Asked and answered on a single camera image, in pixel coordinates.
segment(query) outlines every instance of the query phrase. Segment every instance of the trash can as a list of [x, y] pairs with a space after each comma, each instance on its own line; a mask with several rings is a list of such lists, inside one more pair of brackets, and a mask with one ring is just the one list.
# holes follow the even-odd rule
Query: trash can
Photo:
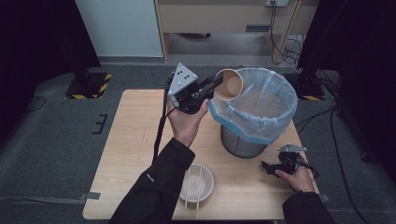
[[288, 128], [297, 109], [294, 88], [281, 75], [265, 68], [235, 70], [244, 89], [231, 101], [216, 94], [209, 111], [221, 124], [221, 142], [240, 158], [260, 155]]

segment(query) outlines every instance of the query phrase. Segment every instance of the desk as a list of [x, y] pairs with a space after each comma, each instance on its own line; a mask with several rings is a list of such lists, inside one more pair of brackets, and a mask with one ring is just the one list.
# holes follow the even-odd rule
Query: desk
[[[167, 61], [173, 33], [241, 34], [248, 25], [267, 27], [265, 38], [269, 49], [272, 8], [265, 0], [155, 0], [157, 20]], [[319, 0], [289, 0], [286, 7], [277, 7], [273, 27], [274, 40], [282, 52], [289, 35], [306, 35]], [[276, 62], [282, 60], [274, 51]]]
[[[151, 165], [162, 106], [163, 91], [123, 93], [92, 182], [91, 192], [100, 193], [100, 198], [87, 200], [85, 218], [110, 219], [136, 179]], [[204, 166], [215, 179], [212, 193], [200, 203], [198, 219], [283, 219], [282, 203], [292, 190], [283, 179], [267, 175], [260, 161], [279, 163], [279, 147], [301, 144], [293, 123], [253, 159], [240, 159], [228, 153], [220, 142], [219, 132], [220, 125], [207, 113], [191, 146], [196, 155], [194, 162], [204, 160]], [[160, 148], [171, 137], [172, 129], [166, 122]], [[179, 199], [173, 219], [195, 219], [195, 208], [195, 204], [190, 204], [185, 210], [184, 201]]]

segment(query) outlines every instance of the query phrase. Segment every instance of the hand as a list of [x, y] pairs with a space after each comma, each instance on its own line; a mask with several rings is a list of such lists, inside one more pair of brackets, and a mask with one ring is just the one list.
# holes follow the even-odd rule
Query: hand
[[301, 190], [302, 192], [315, 192], [308, 169], [304, 166], [300, 166], [293, 175], [289, 175], [280, 170], [275, 170], [275, 173], [286, 179], [286, 181], [288, 181], [291, 187], [296, 191]]
[[[195, 114], [186, 114], [178, 109], [172, 111], [169, 115], [169, 121], [172, 126], [174, 137], [184, 144], [186, 147], [190, 147], [195, 136], [198, 134], [198, 127], [201, 119], [207, 113], [207, 105], [209, 99], [204, 100], [200, 110]], [[167, 100], [167, 113], [175, 108], [172, 100], [168, 97]]]

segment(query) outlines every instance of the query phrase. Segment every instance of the electrical socket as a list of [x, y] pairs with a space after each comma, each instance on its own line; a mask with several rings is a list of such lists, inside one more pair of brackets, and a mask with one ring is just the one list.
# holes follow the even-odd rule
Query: electrical socket
[[267, 3], [265, 5], [267, 7], [271, 7], [273, 5], [273, 2], [276, 3], [277, 7], [286, 7], [288, 5], [289, 0], [267, 0]]

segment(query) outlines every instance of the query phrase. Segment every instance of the white wall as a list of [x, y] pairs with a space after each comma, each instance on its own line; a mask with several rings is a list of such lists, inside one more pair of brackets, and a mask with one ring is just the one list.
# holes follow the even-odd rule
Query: white wall
[[76, 3], [98, 56], [163, 56], [153, 0]]

